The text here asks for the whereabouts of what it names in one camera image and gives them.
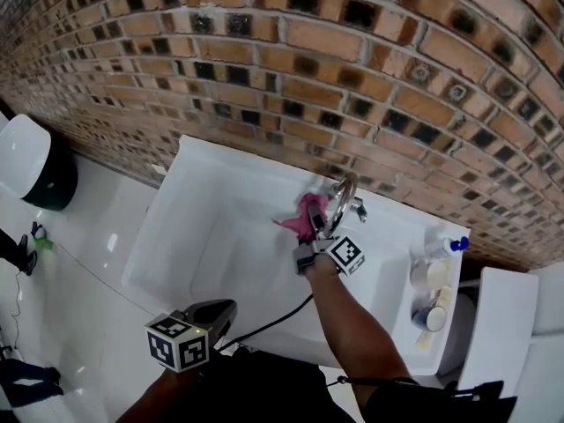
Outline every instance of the white countertop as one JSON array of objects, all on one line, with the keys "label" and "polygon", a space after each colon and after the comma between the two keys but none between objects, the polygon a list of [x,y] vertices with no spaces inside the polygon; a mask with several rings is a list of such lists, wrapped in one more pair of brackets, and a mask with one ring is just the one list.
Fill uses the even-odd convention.
[{"label": "white countertop", "polygon": [[[250,153],[182,137],[122,282],[150,294],[165,311],[195,301],[236,300],[239,313],[230,338],[274,321],[301,304],[310,290],[294,272],[295,235],[271,220],[294,216],[305,192],[320,192],[331,182]],[[433,375],[449,332],[462,257],[450,261],[455,293],[447,323],[422,347],[422,331],[411,322],[418,295],[409,283],[410,252],[421,254],[425,241],[460,238],[469,230],[374,193],[358,190],[357,196],[364,200],[367,223],[350,212],[336,234],[352,235],[367,261],[344,282],[391,334],[410,372]],[[338,367],[313,302],[246,344]]]}]

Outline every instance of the pink rag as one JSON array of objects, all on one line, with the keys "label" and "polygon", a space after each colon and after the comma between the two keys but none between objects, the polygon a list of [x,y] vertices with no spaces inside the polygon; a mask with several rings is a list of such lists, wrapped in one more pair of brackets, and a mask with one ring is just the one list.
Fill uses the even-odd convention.
[{"label": "pink rag", "polygon": [[323,217],[323,222],[327,222],[327,216],[325,212],[327,211],[327,205],[329,205],[329,198],[321,194],[307,193],[300,199],[298,204],[298,210],[300,216],[294,219],[287,219],[286,221],[277,222],[273,220],[274,224],[285,227],[286,229],[293,230],[298,234],[298,240],[304,242],[312,242],[315,240],[314,228],[311,226],[308,214],[308,204],[315,203],[319,206],[319,210]]}]

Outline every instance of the chrome faucet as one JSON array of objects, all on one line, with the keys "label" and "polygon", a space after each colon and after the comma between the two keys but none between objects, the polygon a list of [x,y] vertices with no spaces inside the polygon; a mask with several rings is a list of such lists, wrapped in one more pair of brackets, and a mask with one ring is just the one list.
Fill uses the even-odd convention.
[{"label": "chrome faucet", "polygon": [[338,199],[338,206],[333,216],[323,230],[323,236],[330,238],[337,230],[341,219],[345,216],[349,206],[359,215],[360,222],[366,222],[368,214],[362,199],[355,196],[359,178],[354,173],[347,173],[339,183],[334,183],[329,189],[329,200]]}]

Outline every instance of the black cable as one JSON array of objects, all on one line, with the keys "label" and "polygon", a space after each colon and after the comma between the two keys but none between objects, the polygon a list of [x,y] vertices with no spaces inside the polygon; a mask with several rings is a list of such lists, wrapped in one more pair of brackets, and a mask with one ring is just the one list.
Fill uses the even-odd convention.
[{"label": "black cable", "polygon": [[249,334],[245,334],[245,335],[241,335],[240,337],[231,340],[227,345],[223,345],[218,349],[218,353],[221,353],[223,350],[227,349],[229,346],[234,345],[235,343],[239,343],[242,340],[244,340],[245,338],[249,338],[249,337],[253,337],[254,335],[258,334],[259,332],[262,332],[263,330],[267,330],[269,328],[271,328],[272,326],[276,326],[279,323],[282,323],[283,321],[287,320],[288,318],[290,318],[291,316],[294,316],[295,314],[297,314],[300,310],[302,310],[304,307],[306,307],[306,304],[308,304],[308,302],[310,302],[312,300],[312,298],[314,297],[313,294],[310,294],[307,299],[305,301],[303,301],[297,308],[295,308],[294,310],[292,310],[292,312],[282,316],[281,318],[279,318],[276,321],[273,321],[272,323],[268,323],[266,325],[264,325],[261,328],[258,328],[257,330],[253,330],[252,332],[250,332]]},{"label": "black cable", "polygon": [[18,276],[19,274],[21,274],[21,271],[16,274],[16,283],[18,284],[18,292],[16,293],[16,305],[18,306],[18,313],[16,315],[11,314],[11,317],[14,319],[14,321],[16,322],[16,339],[14,340],[14,349],[18,349],[18,338],[19,338],[19,325],[18,325],[18,316],[21,314],[21,309],[19,308],[19,302],[18,302],[18,298],[19,298],[19,280],[18,280]]}]

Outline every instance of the soap bottle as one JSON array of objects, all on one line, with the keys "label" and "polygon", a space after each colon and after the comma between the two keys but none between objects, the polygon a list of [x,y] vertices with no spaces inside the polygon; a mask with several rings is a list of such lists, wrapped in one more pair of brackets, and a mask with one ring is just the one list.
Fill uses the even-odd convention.
[{"label": "soap bottle", "polygon": [[428,262],[435,262],[443,258],[454,257],[458,252],[468,249],[469,246],[470,241],[465,236],[460,241],[443,238],[425,245],[425,259]]}]

